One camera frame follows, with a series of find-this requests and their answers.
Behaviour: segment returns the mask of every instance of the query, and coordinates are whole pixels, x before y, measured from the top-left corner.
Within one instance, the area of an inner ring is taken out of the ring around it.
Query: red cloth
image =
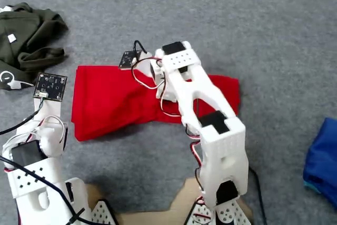
[[[153,85],[151,78],[137,71],[137,77]],[[231,77],[210,75],[237,114],[240,103],[239,81]],[[79,66],[74,87],[72,122],[79,141],[93,139],[129,124],[149,121],[181,123],[180,117],[165,115],[160,109],[156,90],[137,83],[131,71],[117,66]],[[164,101],[164,110],[179,113],[177,103]],[[199,100],[199,116],[214,111]]]

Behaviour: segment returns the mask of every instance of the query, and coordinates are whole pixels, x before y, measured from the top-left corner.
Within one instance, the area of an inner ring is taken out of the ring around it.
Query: green cloth
[[[29,87],[38,72],[62,62],[63,48],[46,46],[68,30],[61,16],[50,9],[32,9],[27,3],[12,8],[13,12],[0,13],[0,89],[6,90]],[[16,40],[10,42],[12,34]]]

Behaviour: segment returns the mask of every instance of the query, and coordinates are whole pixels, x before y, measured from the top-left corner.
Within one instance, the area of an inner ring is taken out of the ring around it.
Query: table surface
[[[332,206],[302,180],[320,125],[337,115],[337,0],[0,0],[0,6],[19,2],[59,12],[69,25],[55,45],[70,56],[48,69],[69,77],[64,121],[70,121],[78,65],[117,65],[136,39],[150,52],[188,40],[208,73],[240,79],[247,154],[260,176],[269,224],[337,223]],[[1,129],[32,112],[32,93],[0,92]],[[188,144],[182,126],[158,122],[78,143],[71,124],[64,175],[98,185],[118,212],[165,210],[193,176]],[[14,224],[4,173],[0,192],[0,223]],[[251,175],[244,199],[261,224]]]

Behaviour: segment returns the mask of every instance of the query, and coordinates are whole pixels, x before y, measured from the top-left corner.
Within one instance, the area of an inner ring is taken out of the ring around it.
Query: cardboard base
[[[87,185],[89,207],[94,208],[99,199],[104,198],[99,189],[94,185]],[[181,224],[183,225],[189,215],[195,199],[200,195],[199,186],[194,178],[187,179],[183,188],[173,200],[171,207],[163,212],[139,212],[115,214],[120,225],[157,225],[157,224]],[[253,212],[248,205],[238,199],[238,204],[245,215],[253,224]]]

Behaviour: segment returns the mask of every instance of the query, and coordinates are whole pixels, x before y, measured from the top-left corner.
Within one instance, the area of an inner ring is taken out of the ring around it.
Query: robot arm
[[[41,74],[42,87],[49,87],[49,93],[35,89],[35,117],[17,129],[16,135],[3,146],[2,156],[57,187],[68,200],[75,213],[95,224],[116,225],[116,219],[104,201],[99,201],[93,211],[88,206],[85,183],[78,178],[64,180],[58,157],[63,153],[66,141],[66,126],[60,119],[62,95],[60,87],[66,77]],[[37,180],[30,174],[5,163],[8,181],[16,201],[21,225],[88,224],[74,220],[73,213],[59,192]]]
[[[158,49],[151,60],[156,84],[164,73],[164,99],[178,101],[182,124],[200,136],[203,161],[200,170],[202,196],[210,210],[236,200],[247,192],[248,159],[245,126],[236,117],[222,92],[211,82],[189,42],[176,42]],[[161,94],[163,87],[158,88]],[[193,101],[202,99],[215,112],[197,118]]]

